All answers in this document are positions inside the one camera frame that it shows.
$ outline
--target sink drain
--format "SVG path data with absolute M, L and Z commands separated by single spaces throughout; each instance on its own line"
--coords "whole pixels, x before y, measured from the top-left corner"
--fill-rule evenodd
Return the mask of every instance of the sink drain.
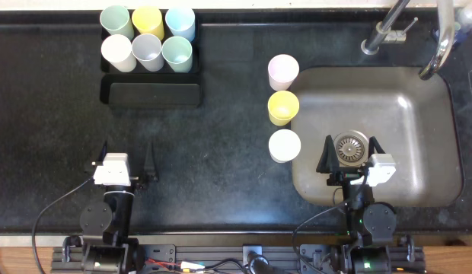
M 368 139 L 361 132 L 349 130 L 339 134 L 334 139 L 334 147 L 342 164 L 359 166 L 366 161 Z

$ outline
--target plastic cup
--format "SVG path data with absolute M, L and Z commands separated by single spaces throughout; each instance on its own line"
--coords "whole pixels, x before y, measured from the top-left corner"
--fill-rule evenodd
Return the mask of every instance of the plastic cup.
M 136 67 L 135 56 L 131 53 L 131 42 L 121 34 L 109 36 L 100 47 L 102 56 L 120 72 L 131 72 Z
M 190 8 L 171 8 L 165 15 L 165 22 L 174 36 L 190 42 L 196 37 L 196 15 Z
M 153 34 L 158 37 L 160 41 L 162 41 L 165 36 L 161 12 L 156 7 L 145 6 L 137 8 L 132 13 L 132 23 L 141 34 Z
M 274 91 L 286 91 L 298 75 L 298 63 L 290 55 L 280 54 L 268 64 L 269 85 Z
M 300 138 L 297 133 L 280 129 L 272 134 L 268 141 L 269 154 L 277 163 L 293 160 L 300 152 Z
M 284 126 L 297 115 L 298 99 L 290 91 L 277 91 L 268 100 L 269 120 L 276 126 Z
M 161 42 L 153 34 L 141 34 L 132 41 L 132 54 L 150 72 L 163 68 Z
M 170 37 L 161 47 L 161 54 L 174 72 L 188 72 L 192 68 L 192 45 L 183 37 Z
M 113 5 L 105 8 L 100 13 L 100 24 L 111 35 L 121 34 L 130 40 L 135 36 L 135 31 L 129 19 L 129 12 L 123 6 Z

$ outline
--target soap bottle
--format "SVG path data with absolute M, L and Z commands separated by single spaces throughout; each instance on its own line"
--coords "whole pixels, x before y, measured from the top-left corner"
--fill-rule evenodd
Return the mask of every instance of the soap bottle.
M 472 1 L 456 13 L 454 22 L 454 42 L 453 49 L 463 43 L 472 34 Z M 437 41 L 439 30 L 434 29 L 432 36 Z

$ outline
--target sink basin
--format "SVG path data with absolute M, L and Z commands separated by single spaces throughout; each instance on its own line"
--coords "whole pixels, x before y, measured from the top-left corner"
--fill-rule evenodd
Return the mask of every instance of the sink basin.
M 355 130 L 375 136 L 397 171 L 373 188 L 376 201 L 394 206 L 446 206 L 463 185 L 446 83 L 418 68 L 310 68 L 292 84 L 300 101 L 292 130 L 302 150 L 292 163 L 295 188 L 309 202 L 332 205 L 334 186 L 315 169 L 324 140 Z M 336 193 L 336 202 L 342 193 Z

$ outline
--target faucet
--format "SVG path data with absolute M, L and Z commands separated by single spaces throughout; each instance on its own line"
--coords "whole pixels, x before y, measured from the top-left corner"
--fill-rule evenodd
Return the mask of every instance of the faucet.
M 361 49 L 365 54 L 374 55 L 380 49 L 382 43 L 404 43 L 406 32 L 417 22 L 414 18 L 405 30 L 391 30 L 398 16 L 405 9 L 410 0 L 398 0 L 395 6 L 388 12 L 382 22 L 378 22 L 370 37 L 363 40 Z M 444 64 L 451 52 L 454 41 L 454 7 L 452 0 L 437 0 L 437 12 L 439 16 L 439 41 L 435 55 L 424 66 L 419 77 L 422 80 L 430 79 Z

